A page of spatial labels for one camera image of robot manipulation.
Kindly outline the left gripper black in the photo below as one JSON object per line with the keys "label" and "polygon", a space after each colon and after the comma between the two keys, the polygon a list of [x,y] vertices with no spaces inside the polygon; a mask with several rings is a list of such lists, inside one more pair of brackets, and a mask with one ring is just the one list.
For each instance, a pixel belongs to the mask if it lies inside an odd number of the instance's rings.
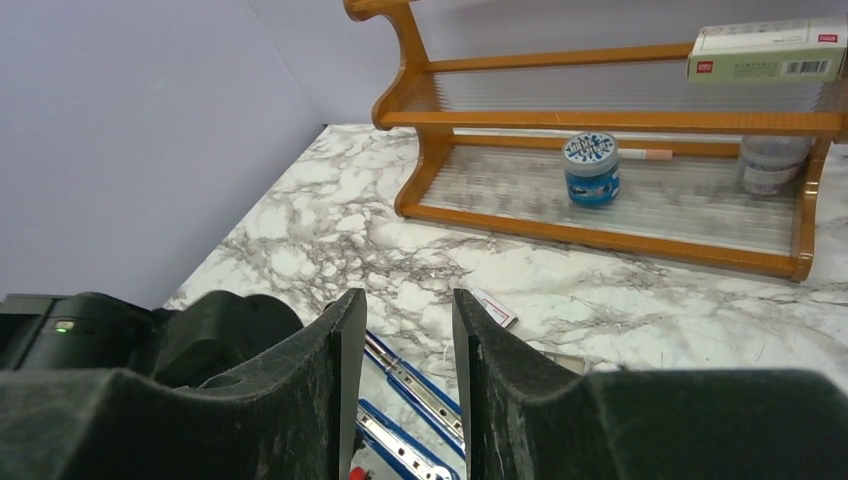
{"label": "left gripper black", "polygon": [[183,309],[152,310],[97,292],[10,294],[1,303],[1,368],[126,368],[196,388],[303,326],[281,300],[223,290]]}

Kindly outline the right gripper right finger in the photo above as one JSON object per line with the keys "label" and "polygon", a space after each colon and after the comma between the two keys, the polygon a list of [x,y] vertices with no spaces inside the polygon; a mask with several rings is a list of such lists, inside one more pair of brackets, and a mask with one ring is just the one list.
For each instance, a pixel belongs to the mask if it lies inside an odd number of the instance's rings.
{"label": "right gripper right finger", "polygon": [[453,293],[471,479],[843,479],[847,397],[797,369],[575,374]]}

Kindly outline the grey staples tray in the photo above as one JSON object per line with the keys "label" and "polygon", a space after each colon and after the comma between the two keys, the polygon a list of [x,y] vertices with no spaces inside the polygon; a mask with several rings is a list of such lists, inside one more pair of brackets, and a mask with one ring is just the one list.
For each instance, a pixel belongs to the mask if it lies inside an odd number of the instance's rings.
{"label": "grey staples tray", "polygon": [[585,375],[592,369],[590,360],[585,357],[548,351],[541,351],[541,354],[577,375]]}

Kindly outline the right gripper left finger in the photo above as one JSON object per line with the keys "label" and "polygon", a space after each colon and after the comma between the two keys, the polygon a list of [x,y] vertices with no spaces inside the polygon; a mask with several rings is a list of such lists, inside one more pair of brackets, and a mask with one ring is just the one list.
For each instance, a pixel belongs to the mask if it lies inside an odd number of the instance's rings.
{"label": "right gripper left finger", "polygon": [[367,319],[354,288],[196,388],[126,368],[4,371],[5,479],[344,479]]}

